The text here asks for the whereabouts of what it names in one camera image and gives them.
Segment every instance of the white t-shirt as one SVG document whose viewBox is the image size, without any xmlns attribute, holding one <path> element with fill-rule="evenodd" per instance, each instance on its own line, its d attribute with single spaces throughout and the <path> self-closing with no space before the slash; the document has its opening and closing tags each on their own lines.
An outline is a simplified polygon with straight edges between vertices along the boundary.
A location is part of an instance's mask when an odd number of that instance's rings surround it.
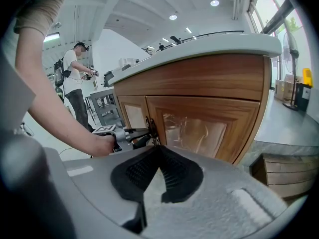
<svg viewBox="0 0 319 239">
<path fill-rule="evenodd" d="M 64 77 L 64 91 L 65 95 L 70 93 L 73 90 L 77 90 L 81 88 L 81 77 L 80 72 L 76 69 L 74 69 L 71 66 L 71 63 L 73 61 L 77 61 L 75 51 L 74 50 L 68 50 L 63 58 L 63 68 L 64 70 L 70 70 L 71 74 L 68 78 Z"/>
</svg>

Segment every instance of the black cap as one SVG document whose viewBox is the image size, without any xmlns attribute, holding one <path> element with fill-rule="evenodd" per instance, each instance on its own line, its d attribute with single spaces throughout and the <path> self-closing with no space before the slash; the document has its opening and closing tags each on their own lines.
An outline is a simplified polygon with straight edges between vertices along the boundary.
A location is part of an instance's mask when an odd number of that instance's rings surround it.
<svg viewBox="0 0 319 239">
<path fill-rule="evenodd" d="M 77 44 L 74 45 L 73 48 L 75 48 L 76 46 L 82 46 L 85 48 L 85 50 L 89 50 L 89 46 L 85 47 L 85 43 L 84 42 L 78 42 Z"/>
</svg>

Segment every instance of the wooden crate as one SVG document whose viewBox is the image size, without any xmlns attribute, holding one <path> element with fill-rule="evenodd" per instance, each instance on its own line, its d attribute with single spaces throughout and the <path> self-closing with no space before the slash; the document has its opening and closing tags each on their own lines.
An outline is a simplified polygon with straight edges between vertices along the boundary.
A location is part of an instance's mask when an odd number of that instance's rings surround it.
<svg viewBox="0 0 319 239">
<path fill-rule="evenodd" d="M 318 171 L 318 156 L 262 154 L 251 166 L 252 176 L 287 203 L 307 194 Z"/>
</svg>

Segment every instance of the yellow object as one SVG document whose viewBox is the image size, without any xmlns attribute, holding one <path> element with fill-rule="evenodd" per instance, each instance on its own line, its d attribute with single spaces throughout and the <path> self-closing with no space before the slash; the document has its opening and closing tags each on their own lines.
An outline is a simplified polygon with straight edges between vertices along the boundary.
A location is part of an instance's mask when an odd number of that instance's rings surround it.
<svg viewBox="0 0 319 239">
<path fill-rule="evenodd" d="M 310 68 L 303 69 L 304 84 L 313 87 L 313 77 Z"/>
</svg>

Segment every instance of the cabinet door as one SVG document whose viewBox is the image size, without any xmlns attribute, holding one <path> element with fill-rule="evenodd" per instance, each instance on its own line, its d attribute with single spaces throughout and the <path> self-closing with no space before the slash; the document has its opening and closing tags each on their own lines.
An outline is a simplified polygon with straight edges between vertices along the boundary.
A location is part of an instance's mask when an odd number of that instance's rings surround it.
<svg viewBox="0 0 319 239">
<path fill-rule="evenodd" d="M 118 97 L 127 128 L 146 128 L 145 117 L 149 117 L 145 96 Z"/>
<path fill-rule="evenodd" d="M 147 96 L 162 145 L 234 162 L 251 133 L 258 102 Z"/>
</svg>

